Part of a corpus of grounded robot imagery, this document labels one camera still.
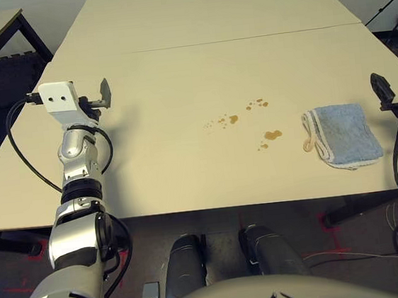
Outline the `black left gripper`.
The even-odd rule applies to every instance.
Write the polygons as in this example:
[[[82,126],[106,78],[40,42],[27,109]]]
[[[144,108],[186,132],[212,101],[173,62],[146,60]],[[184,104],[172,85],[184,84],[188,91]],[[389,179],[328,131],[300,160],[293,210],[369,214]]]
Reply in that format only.
[[[90,119],[99,121],[101,116],[101,108],[109,109],[111,106],[111,90],[106,78],[102,79],[100,86],[101,100],[90,101],[86,96],[79,98],[79,106],[81,110]]]

